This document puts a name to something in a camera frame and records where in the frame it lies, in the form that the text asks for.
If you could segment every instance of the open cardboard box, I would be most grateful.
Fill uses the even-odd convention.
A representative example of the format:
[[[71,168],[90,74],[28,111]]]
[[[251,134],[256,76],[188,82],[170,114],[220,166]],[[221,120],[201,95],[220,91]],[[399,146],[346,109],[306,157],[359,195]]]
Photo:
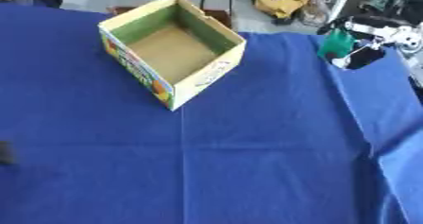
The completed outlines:
[[[106,50],[170,110],[239,64],[245,40],[188,0],[158,0],[100,23]]]

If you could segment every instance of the yellow cloth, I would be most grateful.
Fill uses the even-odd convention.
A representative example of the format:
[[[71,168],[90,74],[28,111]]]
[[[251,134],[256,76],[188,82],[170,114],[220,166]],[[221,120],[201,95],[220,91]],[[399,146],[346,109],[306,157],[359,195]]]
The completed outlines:
[[[256,0],[254,6],[270,15],[286,18],[308,2],[309,0]]]

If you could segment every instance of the blue cloth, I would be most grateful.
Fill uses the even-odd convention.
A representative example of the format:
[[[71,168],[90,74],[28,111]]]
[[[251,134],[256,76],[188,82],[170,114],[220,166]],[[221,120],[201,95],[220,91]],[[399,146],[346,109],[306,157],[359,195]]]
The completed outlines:
[[[243,33],[240,66],[169,112],[101,45],[98,13],[0,5],[2,224],[423,223],[423,111],[390,51]]]

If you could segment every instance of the table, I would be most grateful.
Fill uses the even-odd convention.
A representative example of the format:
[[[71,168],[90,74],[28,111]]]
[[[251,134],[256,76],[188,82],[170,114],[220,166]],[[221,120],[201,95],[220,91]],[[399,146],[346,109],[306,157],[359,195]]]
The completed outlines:
[[[423,221],[423,112],[393,51],[343,72],[321,38],[243,33],[241,65],[169,112],[102,49],[107,15],[0,14],[2,224]]]

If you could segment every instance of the green object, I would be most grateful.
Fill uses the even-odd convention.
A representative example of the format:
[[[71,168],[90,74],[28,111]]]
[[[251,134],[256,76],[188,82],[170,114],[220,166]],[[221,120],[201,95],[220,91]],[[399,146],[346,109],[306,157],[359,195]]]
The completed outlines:
[[[120,26],[111,33],[124,44],[131,44],[172,23],[189,30],[217,55],[222,55],[236,46],[236,43],[227,39],[178,4],[160,9],[129,24]]]
[[[325,60],[341,59],[351,53],[354,42],[351,34],[336,28],[326,37],[317,55]]]

